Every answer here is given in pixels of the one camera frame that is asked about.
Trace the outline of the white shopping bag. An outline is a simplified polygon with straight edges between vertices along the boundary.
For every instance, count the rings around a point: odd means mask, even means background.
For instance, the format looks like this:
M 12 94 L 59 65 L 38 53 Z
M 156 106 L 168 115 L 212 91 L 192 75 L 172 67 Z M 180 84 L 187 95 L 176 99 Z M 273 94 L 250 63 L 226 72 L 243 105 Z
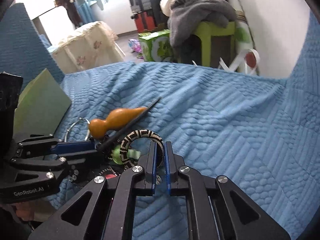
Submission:
M 238 54 L 225 50 L 205 52 L 201 55 L 201 63 L 192 60 L 195 66 L 206 66 L 227 72 L 239 72 L 246 75 L 257 75 L 260 55 L 255 49 L 243 49 Z

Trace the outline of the green jewelry box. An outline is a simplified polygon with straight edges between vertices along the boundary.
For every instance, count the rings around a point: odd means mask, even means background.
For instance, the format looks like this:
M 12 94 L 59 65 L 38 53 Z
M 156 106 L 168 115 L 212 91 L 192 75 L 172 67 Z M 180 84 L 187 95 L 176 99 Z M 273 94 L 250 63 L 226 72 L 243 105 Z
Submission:
M 72 101 L 48 69 L 20 94 L 14 116 L 15 134 L 54 134 Z

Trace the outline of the green plastic stool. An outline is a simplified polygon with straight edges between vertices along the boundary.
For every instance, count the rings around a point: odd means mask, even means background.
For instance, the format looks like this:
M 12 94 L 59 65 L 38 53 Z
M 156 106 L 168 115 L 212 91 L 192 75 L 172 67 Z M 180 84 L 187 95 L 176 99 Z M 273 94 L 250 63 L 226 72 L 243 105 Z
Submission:
M 182 43 L 178 62 L 217 68 L 220 58 L 230 63 L 235 54 L 235 22 L 221 28 L 202 21 Z

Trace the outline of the silver metal bangle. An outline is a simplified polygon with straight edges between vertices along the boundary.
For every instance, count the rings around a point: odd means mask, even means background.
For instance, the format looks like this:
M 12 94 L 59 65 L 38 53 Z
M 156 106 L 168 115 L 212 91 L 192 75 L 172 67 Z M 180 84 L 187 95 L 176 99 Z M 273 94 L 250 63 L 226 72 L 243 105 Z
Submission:
M 86 128 L 86 134 L 83 141 L 89 140 L 90 130 L 89 130 L 90 121 L 86 118 L 79 117 L 74 123 L 71 124 L 66 129 L 65 135 L 63 137 L 63 142 L 68 142 L 69 138 L 76 134 L 76 132 L 80 133 L 80 137 L 84 135 L 84 128 Z

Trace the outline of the black white patterned bangle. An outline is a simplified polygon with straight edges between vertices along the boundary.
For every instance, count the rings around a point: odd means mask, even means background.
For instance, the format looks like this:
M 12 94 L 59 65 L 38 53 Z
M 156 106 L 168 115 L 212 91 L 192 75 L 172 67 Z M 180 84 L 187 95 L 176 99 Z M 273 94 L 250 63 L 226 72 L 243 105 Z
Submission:
M 157 150 L 157 162 L 156 167 L 159 169 L 164 162 L 164 142 L 163 139 L 154 131 L 149 129 L 138 129 L 130 132 L 121 142 L 120 151 L 125 154 L 129 148 L 137 147 L 137 150 L 142 150 L 143 153 L 146 153 L 146 149 L 149 142 L 155 142 L 159 148 Z M 129 160 L 129 165 L 126 167 L 133 167 L 135 163 L 132 163 Z

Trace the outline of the green cardboard box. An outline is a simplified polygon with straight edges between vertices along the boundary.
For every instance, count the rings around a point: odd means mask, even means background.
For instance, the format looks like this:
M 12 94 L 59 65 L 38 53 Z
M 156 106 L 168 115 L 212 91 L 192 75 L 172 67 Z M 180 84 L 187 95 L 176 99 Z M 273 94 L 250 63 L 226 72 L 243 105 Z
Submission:
M 138 40 L 145 62 L 174 62 L 174 54 L 169 41 L 170 30 L 140 33 Z

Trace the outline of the pink hat hair clip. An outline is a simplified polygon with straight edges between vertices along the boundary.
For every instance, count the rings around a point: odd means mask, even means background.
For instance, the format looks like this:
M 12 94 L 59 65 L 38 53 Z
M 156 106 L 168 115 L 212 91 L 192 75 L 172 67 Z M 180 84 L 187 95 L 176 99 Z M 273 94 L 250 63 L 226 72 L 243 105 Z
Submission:
M 116 178 L 117 175 L 110 173 L 110 174 L 105 174 L 104 177 L 105 177 L 105 179 L 112 179 L 112 178 Z

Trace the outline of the red suitcase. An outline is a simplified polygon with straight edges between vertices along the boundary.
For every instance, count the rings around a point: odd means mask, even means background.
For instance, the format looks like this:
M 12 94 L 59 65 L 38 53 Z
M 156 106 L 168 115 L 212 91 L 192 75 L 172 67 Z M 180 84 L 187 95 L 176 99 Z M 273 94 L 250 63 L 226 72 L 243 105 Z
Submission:
M 134 20 L 138 33 L 151 32 L 157 28 L 152 10 L 136 12 L 131 15 Z

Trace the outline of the purple patterned cloth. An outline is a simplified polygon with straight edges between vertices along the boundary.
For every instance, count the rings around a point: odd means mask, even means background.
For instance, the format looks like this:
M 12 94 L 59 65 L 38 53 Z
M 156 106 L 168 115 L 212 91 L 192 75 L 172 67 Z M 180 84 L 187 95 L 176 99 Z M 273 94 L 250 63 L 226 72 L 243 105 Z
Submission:
M 129 39 L 128 45 L 132 50 L 132 52 L 137 54 L 138 59 L 143 59 L 142 48 L 141 48 L 140 42 L 137 39 L 133 39 L 133 38 Z

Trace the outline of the black hair stick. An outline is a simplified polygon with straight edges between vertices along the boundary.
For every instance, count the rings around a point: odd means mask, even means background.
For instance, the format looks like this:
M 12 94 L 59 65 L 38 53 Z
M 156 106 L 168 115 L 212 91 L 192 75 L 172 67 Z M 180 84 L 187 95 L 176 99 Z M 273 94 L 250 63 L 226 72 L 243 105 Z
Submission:
M 100 140 L 100 144 L 97 145 L 97 150 L 99 152 L 106 152 L 111 148 L 112 145 L 114 145 L 121 137 L 124 136 L 124 134 L 132 127 L 135 126 L 136 123 L 140 122 L 145 116 L 155 107 L 155 105 L 161 100 L 161 98 L 157 98 L 149 107 L 146 107 L 147 110 L 145 110 L 141 115 L 130 121 L 127 125 L 125 125 L 123 128 L 121 128 L 118 131 L 107 131 L 104 135 L 104 137 Z

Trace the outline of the orange wooden gourd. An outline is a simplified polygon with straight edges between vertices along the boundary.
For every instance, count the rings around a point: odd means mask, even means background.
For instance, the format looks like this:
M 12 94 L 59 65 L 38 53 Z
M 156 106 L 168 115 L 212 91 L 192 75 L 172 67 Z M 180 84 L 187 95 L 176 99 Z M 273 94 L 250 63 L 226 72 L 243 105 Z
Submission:
M 88 124 L 88 129 L 94 139 L 102 139 L 107 131 L 120 130 L 145 110 L 147 110 L 146 107 L 112 110 L 106 119 L 92 119 Z

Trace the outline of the grey blanket pile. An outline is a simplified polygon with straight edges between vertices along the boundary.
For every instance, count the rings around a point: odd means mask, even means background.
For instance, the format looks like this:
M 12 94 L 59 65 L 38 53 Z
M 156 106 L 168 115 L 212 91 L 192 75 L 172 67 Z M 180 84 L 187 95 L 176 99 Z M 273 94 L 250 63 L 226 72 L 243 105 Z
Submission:
M 202 21 L 226 28 L 236 20 L 236 12 L 226 0 L 175 0 L 168 20 L 170 45 L 177 48 Z

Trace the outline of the blue quilted bedspread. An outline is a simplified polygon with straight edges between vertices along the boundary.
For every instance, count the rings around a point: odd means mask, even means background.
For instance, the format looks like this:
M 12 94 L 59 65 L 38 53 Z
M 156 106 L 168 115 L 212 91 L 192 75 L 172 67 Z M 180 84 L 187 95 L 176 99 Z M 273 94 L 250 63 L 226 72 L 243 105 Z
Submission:
M 155 102 L 139 126 L 170 141 L 188 166 L 224 174 L 292 239 L 319 208 L 319 22 L 310 15 L 288 78 L 268 79 L 187 64 L 119 62 L 63 74 L 23 4 L 1 20 L 1 71 L 29 83 L 48 69 L 71 99 L 55 131 L 83 116 Z

